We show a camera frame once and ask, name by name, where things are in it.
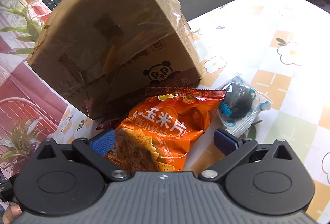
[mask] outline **cartoon panda face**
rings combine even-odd
[[[143,75],[148,76],[150,84],[158,84],[167,79],[173,79],[180,71],[174,72],[169,61],[163,61],[161,64],[154,65],[148,70],[143,71]]]

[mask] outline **gray gripper base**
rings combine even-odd
[[[271,217],[243,210],[222,193],[217,183],[200,181],[192,172],[136,172],[128,181],[110,184],[101,199],[82,212],[63,217],[37,216],[24,212],[14,221],[14,224],[91,223],[312,224],[316,222],[302,211],[287,216]]]

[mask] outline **orange snack bag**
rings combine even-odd
[[[116,129],[106,157],[129,172],[182,171],[187,153],[204,133],[224,90],[149,88]]]

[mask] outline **plastic-wrapped snack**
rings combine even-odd
[[[230,134],[240,137],[252,125],[256,116],[269,110],[273,102],[251,87],[240,74],[226,81],[218,89],[226,90],[219,106],[220,118]]]
[[[147,89],[146,96],[117,127],[106,158],[129,172],[181,171],[225,91],[164,87]]]

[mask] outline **brown cardboard box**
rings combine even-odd
[[[127,110],[150,83],[197,84],[198,57],[188,29],[177,0],[63,0],[28,63],[95,119]]]

